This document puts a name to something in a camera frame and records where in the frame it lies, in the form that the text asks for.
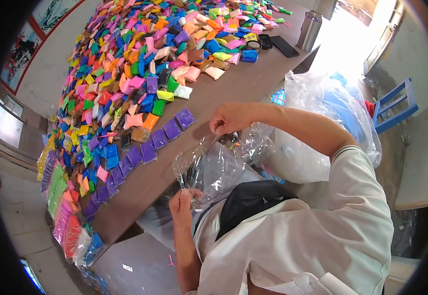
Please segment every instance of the white wall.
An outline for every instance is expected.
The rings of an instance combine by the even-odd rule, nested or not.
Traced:
[[[419,106],[414,116],[428,108],[428,40],[408,10],[394,42],[379,64],[397,84],[411,77]]]
[[[46,198],[40,194],[36,179],[36,172],[0,157],[1,217],[17,254],[28,260],[47,295],[81,294],[58,257],[49,229],[45,228]]]
[[[406,147],[404,171],[395,209],[428,204],[428,108],[406,124],[411,144]]]
[[[101,2],[81,3],[56,27],[32,60],[16,97],[36,113],[47,117],[56,112],[68,76],[68,56],[75,49],[76,37],[83,33]]]

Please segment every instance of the painting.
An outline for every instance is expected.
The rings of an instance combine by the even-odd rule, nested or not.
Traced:
[[[42,0],[32,12],[32,16],[45,35],[48,35],[58,22],[83,0]]]
[[[26,22],[17,36],[16,43],[11,47],[1,73],[2,81],[13,94],[16,93],[20,80],[41,43],[42,40]]]

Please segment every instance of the door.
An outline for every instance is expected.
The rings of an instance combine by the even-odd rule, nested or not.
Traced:
[[[375,14],[371,20],[369,28],[373,30],[374,33],[379,34],[379,39],[371,50],[370,55],[363,63],[363,73],[367,74],[374,64],[379,60],[382,54],[385,52],[391,38],[393,37],[396,28],[398,27],[402,15],[404,13],[404,5],[401,1],[391,1],[394,2],[394,8],[390,9],[389,3],[386,0],[380,0],[378,5],[376,5]]]

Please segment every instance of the blue chair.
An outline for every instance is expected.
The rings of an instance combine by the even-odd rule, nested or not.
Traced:
[[[396,99],[394,102],[382,108],[382,106],[389,101],[391,101],[399,92],[406,88],[406,93],[403,94],[400,98]],[[385,119],[378,124],[378,116],[386,112],[388,109],[391,109],[398,105],[400,102],[408,99],[407,109],[399,112],[398,114]],[[396,86],[392,91],[387,95],[380,98],[375,103],[375,113],[373,114],[373,125],[375,126],[376,133],[380,134],[387,131],[389,128],[397,125],[399,122],[403,121],[410,115],[414,114],[419,109],[416,101],[414,100],[414,92],[412,91],[411,78],[407,78],[400,85]]]

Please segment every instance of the red cloth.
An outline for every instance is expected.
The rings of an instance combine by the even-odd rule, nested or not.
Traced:
[[[365,101],[365,105],[367,106],[368,114],[373,118],[373,114],[375,114],[375,105],[367,101]]]

